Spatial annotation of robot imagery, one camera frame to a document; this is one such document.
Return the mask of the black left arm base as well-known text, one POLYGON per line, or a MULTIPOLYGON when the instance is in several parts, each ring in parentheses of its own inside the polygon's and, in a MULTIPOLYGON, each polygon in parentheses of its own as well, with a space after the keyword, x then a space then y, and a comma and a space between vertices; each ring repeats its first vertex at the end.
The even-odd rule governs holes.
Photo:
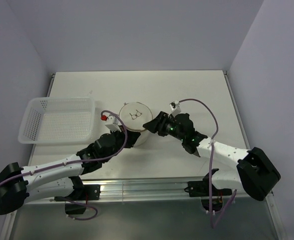
POLYGON ((83 215, 86 210, 93 210, 94 216, 97 216, 98 210, 94 206, 87 206, 89 201, 97 201, 100 197, 100 185, 84 185, 79 189, 73 190, 68 196, 56 196, 54 201, 65 202, 65 213, 69 216, 78 218, 83 215))

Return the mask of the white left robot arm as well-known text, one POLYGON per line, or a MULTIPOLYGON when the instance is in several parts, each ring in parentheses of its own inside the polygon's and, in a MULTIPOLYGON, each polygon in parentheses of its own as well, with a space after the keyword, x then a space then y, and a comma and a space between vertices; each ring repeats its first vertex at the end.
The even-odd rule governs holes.
POLYGON ((0 215, 40 199, 80 199, 85 189, 80 177, 100 169, 123 149, 132 148, 139 137, 140 133, 129 130, 111 131, 62 160, 34 166, 8 164, 0 172, 0 215))

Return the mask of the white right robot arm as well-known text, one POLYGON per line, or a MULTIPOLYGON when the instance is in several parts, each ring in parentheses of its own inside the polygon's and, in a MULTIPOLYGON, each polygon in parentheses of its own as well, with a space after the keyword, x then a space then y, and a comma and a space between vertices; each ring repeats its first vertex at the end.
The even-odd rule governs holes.
POLYGON ((233 190, 239 190, 262 201, 281 179, 263 150, 213 142, 195 130, 187 113, 173 117, 162 111, 155 119, 143 124, 143 128, 162 137, 172 136, 180 140, 189 154, 212 158, 230 167, 229 170, 214 168, 202 180, 190 181, 185 188, 190 197, 230 196, 233 190))

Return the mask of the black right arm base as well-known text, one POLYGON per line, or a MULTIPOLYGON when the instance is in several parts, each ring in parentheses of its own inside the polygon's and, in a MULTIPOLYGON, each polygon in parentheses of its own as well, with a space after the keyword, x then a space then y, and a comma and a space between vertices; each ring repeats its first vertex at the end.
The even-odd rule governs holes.
MULTIPOLYGON (((184 189, 190 197, 209 197, 209 183, 204 181, 189 181, 187 187, 184 189)), ((212 196, 213 197, 223 197, 231 196, 233 191, 228 188, 217 189, 215 186, 212 186, 212 196)))

